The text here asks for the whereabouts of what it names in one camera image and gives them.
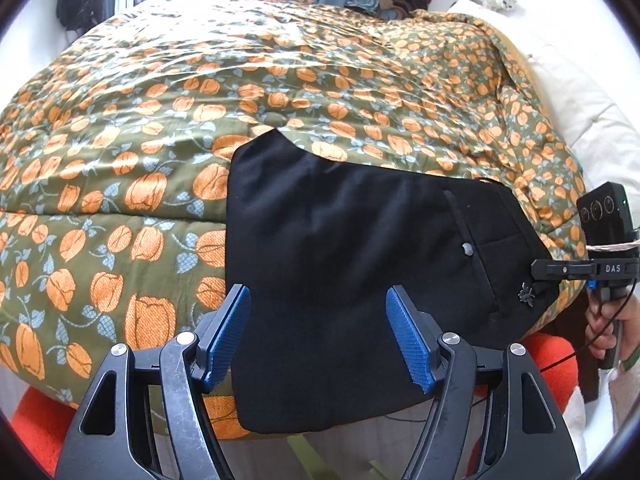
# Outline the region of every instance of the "pocket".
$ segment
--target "pocket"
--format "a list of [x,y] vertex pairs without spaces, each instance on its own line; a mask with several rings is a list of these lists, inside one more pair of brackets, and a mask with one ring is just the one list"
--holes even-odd
[[484,262],[482,261],[479,248],[471,235],[471,231],[469,230],[468,225],[466,224],[465,217],[462,214],[460,207],[458,206],[458,201],[456,200],[456,197],[453,195],[453,193],[448,189],[443,190],[442,193],[449,203],[449,208],[451,209],[453,219],[456,222],[456,226],[458,228],[458,231],[460,232],[460,235],[462,236],[463,242],[471,245],[473,253],[469,257],[472,261],[474,274],[476,275],[476,281],[479,285],[478,292],[482,297],[483,303],[492,305],[492,310],[498,310],[498,304],[494,289],[484,267]]

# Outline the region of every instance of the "bed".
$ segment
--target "bed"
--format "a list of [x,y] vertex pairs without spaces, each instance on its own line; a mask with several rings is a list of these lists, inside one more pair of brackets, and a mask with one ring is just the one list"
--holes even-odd
[[[163,345],[219,307],[229,162],[272,128],[331,160],[497,180],[555,259],[583,257],[582,169],[526,64],[465,14],[150,0],[99,25],[0,116],[2,362],[75,406],[115,342]],[[230,380],[206,405],[219,438],[246,436]]]

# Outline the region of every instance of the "white wall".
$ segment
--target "white wall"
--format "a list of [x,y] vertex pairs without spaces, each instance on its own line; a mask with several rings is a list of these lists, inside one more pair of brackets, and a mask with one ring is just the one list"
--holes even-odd
[[[456,0],[433,0],[447,10]],[[602,0],[518,0],[514,19],[589,74],[640,131],[640,56]]]
[[29,0],[0,40],[0,110],[69,45],[56,18],[58,0]]

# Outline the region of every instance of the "metal bolt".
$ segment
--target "metal bolt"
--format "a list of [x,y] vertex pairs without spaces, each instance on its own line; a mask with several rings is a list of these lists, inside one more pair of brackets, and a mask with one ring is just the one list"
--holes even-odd
[[460,342],[460,336],[453,332],[445,332],[442,334],[442,340],[448,345],[457,345]]
[[513,343],[509,350],[511,350],[512,354],[516,354],[516,355],[524,355],[527,353],[527,349],[524,348],[524,346],[522,346],[520,343]]
[[118,343],[111,347],[111,355],[118,357],[119,355],[127,353],[127,345],[124,343]]
[[193,332],[180,332],[175,340],[178,345],[187,346],[196,341],[196,335]]

